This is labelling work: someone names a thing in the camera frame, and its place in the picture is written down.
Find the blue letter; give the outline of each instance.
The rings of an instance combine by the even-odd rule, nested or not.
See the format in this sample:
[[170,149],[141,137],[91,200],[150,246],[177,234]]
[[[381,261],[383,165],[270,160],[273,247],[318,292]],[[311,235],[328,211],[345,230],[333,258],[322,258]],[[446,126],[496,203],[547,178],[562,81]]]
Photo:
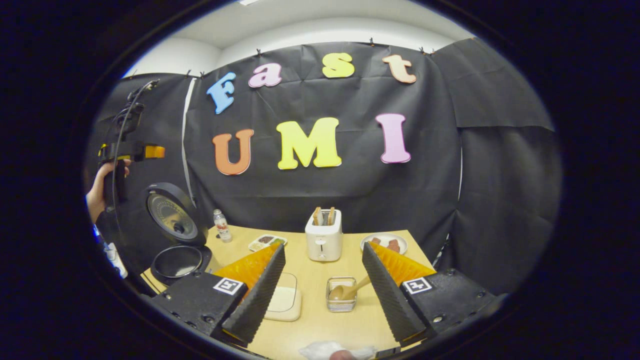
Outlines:
[[227,94],[234,93],[234,85],[230,82],[236,78],[235,72],[228,72],[227,75],[224,75],[222,79],[218,80],[217,83],[211,85],[211,87],[207,90],[207,94],[211,95],[213,98],[213,102],[216,103],[216,114],[220,114],[223,112],[232,102],[234,102],[233,97],[227,97]]

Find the ceiling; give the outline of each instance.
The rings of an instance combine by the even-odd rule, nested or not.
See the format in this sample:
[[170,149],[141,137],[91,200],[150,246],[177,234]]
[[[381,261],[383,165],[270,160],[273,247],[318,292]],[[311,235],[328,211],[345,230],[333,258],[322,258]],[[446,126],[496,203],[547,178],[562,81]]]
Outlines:
[[473,37],[452,21],[409,0],[260,0],[248,6],[233,2],[192,22],[173,36],[224,49],[263,31],[332,17],[400,22],[454,41]]

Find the plastic bag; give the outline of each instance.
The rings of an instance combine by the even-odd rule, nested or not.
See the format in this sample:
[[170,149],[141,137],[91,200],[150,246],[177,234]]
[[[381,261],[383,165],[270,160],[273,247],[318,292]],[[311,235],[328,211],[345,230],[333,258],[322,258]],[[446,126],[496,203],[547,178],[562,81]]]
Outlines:
[[[317,341],[298,350],[308,360],[329,360],[336,351],[348,350],[335,341]],[[367,360],[376,354],[376,348],[365,347],[358,350],[348,350],[356,360]]]

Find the yellow letter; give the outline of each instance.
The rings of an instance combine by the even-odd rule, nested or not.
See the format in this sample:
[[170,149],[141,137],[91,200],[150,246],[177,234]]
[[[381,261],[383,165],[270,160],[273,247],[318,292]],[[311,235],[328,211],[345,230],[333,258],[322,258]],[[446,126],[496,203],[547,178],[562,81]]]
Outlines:
[[282,160],[278,162],[278,168],[287,170],[298,167],[298,162],[293,159],[293,151],[296,151],[302,165],[307,167],[316,149],[315,166],[340,166],[342,159],[335,147],[335,128],[338,123],[338,119],[333,117],[318,119],[309,137],[295,121],[278,124],[276,130],[282,134]]
[[347,53],[332,53],[327,54],[322,59],[324,67],[322,73],[328,78],[346,78],[356,71],[356,68],[351,64],[351,55]]

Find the foam letter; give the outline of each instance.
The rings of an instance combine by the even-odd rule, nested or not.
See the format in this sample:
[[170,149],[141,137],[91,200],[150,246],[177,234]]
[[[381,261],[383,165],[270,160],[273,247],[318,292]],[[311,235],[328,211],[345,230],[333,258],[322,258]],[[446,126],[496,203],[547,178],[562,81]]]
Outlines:
[[351,55],[347,53],[327,54],[322,59],[322,73],[328,78],[346,78],[353,75],[356,68],[351,64]]
[[216,114],[220,114],[234,102],[234,98],[227,97],[227,94],[231,95],[234,93],[234,85],[231,83],[231,80],[235,78],[235,72],[228,72],[227,75],[224,75],[207,90],[207,94],[211,95],[213,102],[216,103]]
[[280,71],[282,66],[276,63],[264,64],[258,66],[253,71],[254,76],[249,79],[249,86],[252,88],[259,88],[261,86],[275,86],[282,81],[280,77]]
[[229,140],[231,134],[220,134],[213,138],[213,145],[216,146],[216,167],[225,175],[240,175],[251,163],[251,136],[253,130],[245,129],[236,133],[236,138],[240,140],[240,160],[237,163],[229,162]]
[[315,166],[340,166],[342,159],[335,147],[335,128],[338,123],[338,119],[333,117],[318,119],[308,138],[295,121],[278,124],[276,130],[282,134],[282,160],[278,162],[278,168],[286,170],[298,167],[298,162],[293,159],[293,151],[296,151],[302,165],[307,167],[316,149]]
[[400,55],[391,55],[386,58],[382,58],[382,61],[389,64],[391,68],[391,74],[396,78],[396,80],[401,83],[414,83],[416,80],[415,75],[409,75],[406,72],[406,67],[411,67],[411,62],[408,60],[402,60],[402,56]]
[[382,125],[385,136],[385,153],[380,159],[383,163],[406,163],[411,160],[411,154],[404,149],[402,123],[404,116],[400,114],[380,114],[376,121]]

